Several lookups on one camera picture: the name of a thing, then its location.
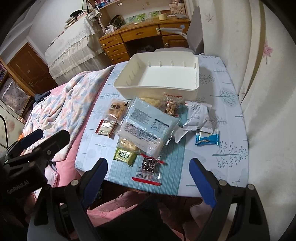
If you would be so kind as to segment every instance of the fleece blanket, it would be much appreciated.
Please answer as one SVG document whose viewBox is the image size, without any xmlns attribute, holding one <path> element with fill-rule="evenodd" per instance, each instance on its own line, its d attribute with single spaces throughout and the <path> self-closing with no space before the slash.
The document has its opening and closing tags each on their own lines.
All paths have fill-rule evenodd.
<svg viewBox="0 0 296 241">
<path fill-rule="evenodd" d="M 114 66 L 110 66 L 99 71 L 84 71 L 73 77 L 61 93 L 48 96 L 38 103 L 33 108 L 23 133 L 27 136 L 36 129 L 42 129 L 43 137 L 24 154 L 32 152 L 36 146 L 64 129 L 70 133 L 70 142 L 52 159 L 63 161 L 104 78 L 113 68 Z"/>
</svg>

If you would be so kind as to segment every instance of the blue gripper pad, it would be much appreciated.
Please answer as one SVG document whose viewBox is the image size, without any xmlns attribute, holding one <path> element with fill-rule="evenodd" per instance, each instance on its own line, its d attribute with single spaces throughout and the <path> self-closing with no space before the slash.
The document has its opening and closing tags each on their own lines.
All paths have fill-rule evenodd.
<svg viewBox="0 0 296 241">
<path fill-rule="evenodd" d="M 94 171 L 92 177 L 90 178 L 90 180 L 84 188 L 83 197 L 81 200 L 81 204 L 84 208 L 89 207 L 93 203 L 101 187 L 101 184 L 106 176 L 108 170 L 108 163 L 104 158 L 101 159 L 103 160 L 101 164 L 99 164 L 98 161 L 91 171 L 87 171 L 84 174 L 87 175 L 89 172 Z"/>
<path fill-rule="evenodd" d="M 33 145 L 36 141 L 40 140 L 42 137 L 43 131 L 41 129 L 37 129 L 20 140 L 20 147 L 25 150 Z"/>
<path fill-rule="evenodd" d="M 197 158 L 190 160 L 189 172 L 205 203 L 214 208 L 216 205 L 215 190 L 205 176 L 207 174 L 206 169 L 202 166 Z"/>
</svg>

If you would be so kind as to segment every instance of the light blue snack package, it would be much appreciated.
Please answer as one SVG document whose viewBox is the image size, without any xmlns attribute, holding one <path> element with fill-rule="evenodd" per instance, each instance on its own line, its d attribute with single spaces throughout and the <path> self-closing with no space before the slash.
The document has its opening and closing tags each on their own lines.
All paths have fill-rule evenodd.
<svg viewBox="0 0 296 241">
<path fill-rule="evenodd" d="M 133 142 L 136 147 L 157 159 L 179 121 L 135 98 L 129 103 L 117 135 Z"/>
<path fill-rule="evenodd" d="M 195 134 L 195 144 L 197 146 L 203 145 L 220 145 L 219 131 L 215 130 L 213 134 L 208 134 L 202 131 L 197 131 Z"/>
</svg>

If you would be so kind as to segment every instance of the black metal rod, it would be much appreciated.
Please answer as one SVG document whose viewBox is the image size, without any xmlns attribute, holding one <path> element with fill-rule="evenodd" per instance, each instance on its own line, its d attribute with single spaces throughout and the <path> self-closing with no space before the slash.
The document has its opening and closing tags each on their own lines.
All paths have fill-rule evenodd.
<svg viewBox="0 0 296 241">
<path fill-rule="evenodd" d="M 0 118 L 3 120 L 3 123 L 4 123 L 4 128 L 5 128 L 5 136 L 6 136 L 6 148 L 8 148 L 8 136 L 7 136 L 7 127 L 6 127 L 6 122 L 5 122 L 5 119 L 2 115 L 0 115 Z"/>
</svg>

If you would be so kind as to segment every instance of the gray chair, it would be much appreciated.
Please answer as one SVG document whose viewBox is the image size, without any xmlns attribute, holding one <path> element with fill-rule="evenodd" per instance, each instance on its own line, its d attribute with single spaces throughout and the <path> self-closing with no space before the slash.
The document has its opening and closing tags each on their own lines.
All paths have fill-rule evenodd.
<svg viewBox="0 0 296 241">
<path fill-rule="evenodd" d="M 160 28 L 160 31 L 165 31 L 173 34 L 179 34 L 187 39 L 189 49 L 184 47 L 171 47 L 156 49 L 158 51 L 188 51 L 194 54 L 203 53 L 203 38 L 202 38 L 202 22 L 200 18 L 200 8 L 196 7 L 192 14 L 191 23 L 189 25 L 187 34 L 182 32 L 181 28 Z"/>
</svg>

